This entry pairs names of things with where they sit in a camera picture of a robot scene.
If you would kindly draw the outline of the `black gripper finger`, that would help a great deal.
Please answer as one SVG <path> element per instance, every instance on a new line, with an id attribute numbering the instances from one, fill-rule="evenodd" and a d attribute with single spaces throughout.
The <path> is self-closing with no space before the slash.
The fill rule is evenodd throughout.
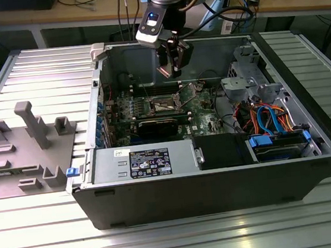
<path id="1" fill-rule="evenodd" d="M 168 45 L 160 45 L 156 49 L 156 55 L 159 61 L 159 68 L 167 68 L 170 64 L 169 55 L 168 55 Z"/>
<path id="2" fill-rule="evenodd" d="M 178 38 L 177 32 L 166 41 L 167 56 L 171 66 L 171 77 L 181 76 L 182 68 L 187 66 L 193 53 L 193 46 Z"/>

